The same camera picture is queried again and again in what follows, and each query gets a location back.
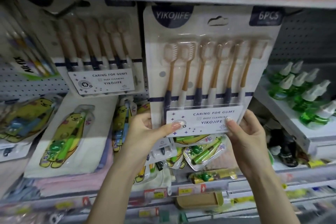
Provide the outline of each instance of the pegboard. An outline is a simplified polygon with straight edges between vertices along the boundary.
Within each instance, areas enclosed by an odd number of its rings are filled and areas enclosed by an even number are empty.
[[[286,9],[286,12],[298,10],[292,8]],[[336,10],[303,9],[302,12],[283,19],[269,63],[300,59],[306,63],[336,62],[335,39]],[[149,98],[146,74],[144,70],[146,91],[134,94],[135,101]],[[0,101],[32,98],[46,93],[66,93],[68,90],[61,77],[29,81],[0,59]]]

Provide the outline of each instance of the fingernail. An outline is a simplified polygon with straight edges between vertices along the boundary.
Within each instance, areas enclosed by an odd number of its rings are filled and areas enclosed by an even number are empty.
[[[172,128],[176,130],[176,129],[181,128],[181,126],[182,126],[182,122],[176,121],[176,122],[173,122]]]
[[[225,123],[227,123],[228,121],[232,120],[230,117],[226,117],[225,118]]]

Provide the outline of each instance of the white card label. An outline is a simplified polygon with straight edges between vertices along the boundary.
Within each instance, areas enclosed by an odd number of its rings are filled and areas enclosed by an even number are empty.
[[[230,117],[237,121],[242,110],[243,106],[239,105],[167,111],[167,123],[182,122],[182,127],[167,137],[225,133],[228,130],[224,119]]]
[[[68,72],[80,95],[134,90],[132,69]]]

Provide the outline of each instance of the forearm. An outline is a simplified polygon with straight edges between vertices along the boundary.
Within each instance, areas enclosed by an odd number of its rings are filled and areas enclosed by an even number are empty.
[[[273,170],[249,180],[262,224],[300,224]]]
[[[114,164],[99,190],[86,224],[124,223],[133,179],[127,168]]]

